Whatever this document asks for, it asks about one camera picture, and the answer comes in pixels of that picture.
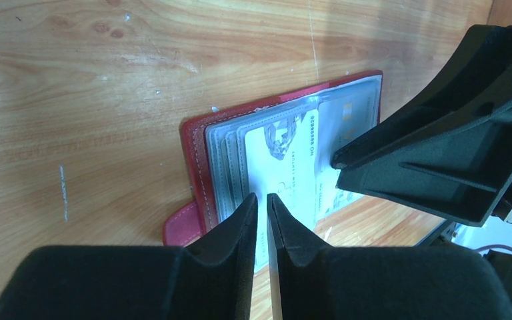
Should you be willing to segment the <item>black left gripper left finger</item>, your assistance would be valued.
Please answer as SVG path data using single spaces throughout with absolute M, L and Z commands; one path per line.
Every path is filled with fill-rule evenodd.
M 186 247 L 44 246 L 0 295 L 0 319 L 248 319 L 258 200 Z

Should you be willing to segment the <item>red leather card holder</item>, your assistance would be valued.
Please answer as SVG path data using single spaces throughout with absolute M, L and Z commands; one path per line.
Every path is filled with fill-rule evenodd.
M 272 109 L 282 103 L 340 87 L 359 80 L 382 78 L 381 70 L 368 70 L 330 80 L 291 92 L 243 103 L 221 111 L 210 112 L 184 120 L 179 128 L 181 145 L 189 174 L 194 200 L 172 214 L 162 227 L 162 242 L 166 246 L 186 246 L 212 230 L 217 224 L 217 209 L 208 158 L 205 130 L 208 126 L 240 116 Z

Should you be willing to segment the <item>white diamond card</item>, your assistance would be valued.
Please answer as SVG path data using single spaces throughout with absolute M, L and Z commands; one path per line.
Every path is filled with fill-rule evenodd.
M 276 194 L 308 229 L 316 225 L 316 134 L 312 109 L 246 133 L 249 191 L 258 200 L 254 271 L 269 263 L 267 195 Z

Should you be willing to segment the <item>silver VIP card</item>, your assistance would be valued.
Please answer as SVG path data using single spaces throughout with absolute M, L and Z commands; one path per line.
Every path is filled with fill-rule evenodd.
M 315 219 L 323 219 L 363 197 L 336 187 L 340 170 L 331 166 L 334 153 L 379 122 L 381 84 L 366 81 L 321 96 L 318 106 L 319 152 L 315 164 Z

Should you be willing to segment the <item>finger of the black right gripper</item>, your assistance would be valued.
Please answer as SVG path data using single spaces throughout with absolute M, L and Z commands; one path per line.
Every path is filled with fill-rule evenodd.
M 470 27 L 426 88 L 331 164 L 342 190 L 469 226 L 512 223 L 512 26 Z

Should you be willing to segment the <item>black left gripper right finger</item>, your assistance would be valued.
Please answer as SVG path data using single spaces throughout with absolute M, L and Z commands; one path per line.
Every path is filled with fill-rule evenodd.
M 334 247 L 267 197 L 275 319 L 512 319 L 482 256 L 460 247 Z

